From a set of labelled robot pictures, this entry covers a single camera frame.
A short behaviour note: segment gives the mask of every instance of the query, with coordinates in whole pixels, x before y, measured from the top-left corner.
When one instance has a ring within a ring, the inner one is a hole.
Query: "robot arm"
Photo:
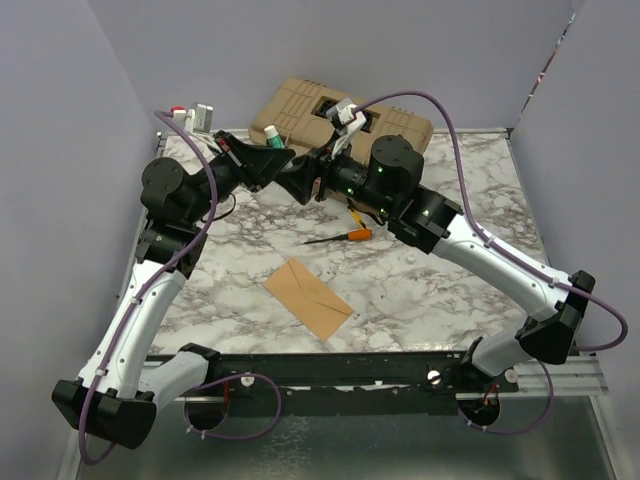
[[[330,111],[336,132],[325,145],[300,157],[290,149],[246,145],[227,132],[216,133],[214,141],[221,153],[209,166],[219,200],[225,200],[241,184],[256,192],[275,181],[299,203],[306,204],[316,179],[320,179],[317,201],[324,200],[331,190],[366,205],[387,220],[389,230],[402,242],[461,265],[506,293],[526,311],[528,317],[522,328],[477,339],[462,360],[460,375],[481,388],[507,368],[531,357],[563,363],[584,315],[586,300],[541,283],[497,255],[489,243],[499,243],[528,264],[542,268],[502,240],[490,235],[490,242],[480,240],[456,203],[420,185],[424,159],[401,136],[377,139],[367,166],[353,160],[349,156],[349,140],[364,124],[364,116],[351,115],[352,107],[346,101]],[[52,394],[70,425],[78,428],[87,392],[96,375],[100,376],[91,401],[87,433],[128,448],[138,447],[146,438],[157,411],[205,379],[212,380],[212,365],[219,356],[213,350],[190,344],[152,372],[143,370],[167,309],[199,259],[203,238],[153,285],[120,332],[107,368],[99,368],[106,346],[118,336],[125,311],[132,302],[137,303],[134,293],[198,234],[197,222],[210,208],[211,194],[204,173],[189,175],[172,158],[153,160],[143,172],[142,184],[141,201],[148,210],[147,223],[138,242],[137,262],[127,294],[78,378],[59,381]],[[562,282],[588,292],[593,289],[593,277],[584,272],[569,276],[544,268]]]

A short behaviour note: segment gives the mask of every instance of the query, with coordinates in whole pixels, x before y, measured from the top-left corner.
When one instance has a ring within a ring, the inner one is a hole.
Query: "gray wall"
[[[584,268],[630,322],[599,355],[640,473],[640,3],[587,0],[513,135],[522,181],[555,265]],[[614,338],[591,307],[584,343]]]
[[[582,5],[584,5],[585,0],[571,0],[571,7],[573,8],[574,12],[579,12],[580,9],[582,8]]]
[[[247,127],[298,76],[363,97],[427,90],[480,128],[516,124],[572,0],[89,3],[148,110],[205,101],[218,126]],[[421,100],[393,103],[443,124]]]
[[[0,14],[0,477],[54,478],[50,401],[106,330],[152,130],[82,0]]]

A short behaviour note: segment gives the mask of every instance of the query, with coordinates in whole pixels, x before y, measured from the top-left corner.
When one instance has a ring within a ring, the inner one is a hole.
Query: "brown envelope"
[[[264,286],[323,342],[353,313],[349,305],[295,258],[267,278]]]

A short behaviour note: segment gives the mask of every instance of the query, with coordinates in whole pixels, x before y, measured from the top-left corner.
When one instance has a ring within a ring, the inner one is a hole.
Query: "tan box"
[[[287,78],[251,124],[249,136],[253,142],[266,145],[264,128],[275,125],[282,139],[288,139],[288,147],[302,155],[329,140],[334,128],[324,118],[324,112],[345,97],[356,104],[363,102],[316,82]],[[351,156],[365,165],[369,163],[371,145],[378,137],[402,135],[416,151],[424,152],[433,134],[429,120],[405,110],[373,105],[365,116],[367,123],[351,142]]]

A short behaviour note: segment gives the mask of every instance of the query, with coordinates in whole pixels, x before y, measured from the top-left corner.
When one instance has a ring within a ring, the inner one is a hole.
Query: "marble surface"
[[[459,139],[477,220],[542,260],[504,134],[462,134]],[[200,168],[177,137],[168,138],[165,155],[190,172]],[[447,135],[434,135],[422,184],[460,203]],[[223,353],[451,350],[466,348],[478,336],[506,325],[520,325],[525,318],[514,302],[483,280],[405,246],[371,221],[371,241],[301,245],[356,227],[342,203],[300,206],[275,184],[258,194],[238,189],[236,196],[234,214],[213,224],[195,272],[153,342],[153,353],[175,353],[188,342]],[[221,204],[219,213],[229,207]],[[325,343],[262,286],[291,257],[355,312]]]

